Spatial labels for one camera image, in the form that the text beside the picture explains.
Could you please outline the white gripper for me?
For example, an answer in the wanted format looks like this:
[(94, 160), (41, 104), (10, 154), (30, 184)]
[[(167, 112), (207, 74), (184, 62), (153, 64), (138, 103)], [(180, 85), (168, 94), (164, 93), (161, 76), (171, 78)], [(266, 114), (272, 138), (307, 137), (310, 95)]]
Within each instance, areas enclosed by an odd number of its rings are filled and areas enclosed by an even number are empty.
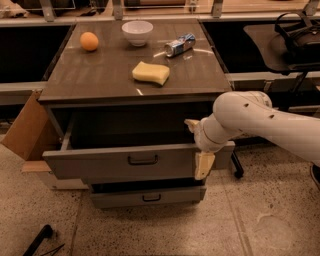
[(201, 150), (195, 155), (195, 179), (203, 180), (215, 161), (213, 152), (219, 151), (230, 139), (242, 134), (241, 121), (239, 118), (211, 114), (201, 120), (185, 119), (184, 123), (194, 134), (196, 145)]

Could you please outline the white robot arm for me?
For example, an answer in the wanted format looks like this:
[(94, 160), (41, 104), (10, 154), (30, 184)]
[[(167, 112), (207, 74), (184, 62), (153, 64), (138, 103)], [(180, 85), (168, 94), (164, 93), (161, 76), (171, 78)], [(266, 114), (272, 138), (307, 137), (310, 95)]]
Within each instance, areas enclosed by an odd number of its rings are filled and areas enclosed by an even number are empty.
[(195, 156), (198, 180), (208, 175), (216, 152), (232, 138), (246, 133), (310, 162), (312, 178), (320, 182), (320, 119), (275, 110), (263, 92), (226, 92), (214, 101), (210, 116), (187, 119), (185, 124), (200, 149)]

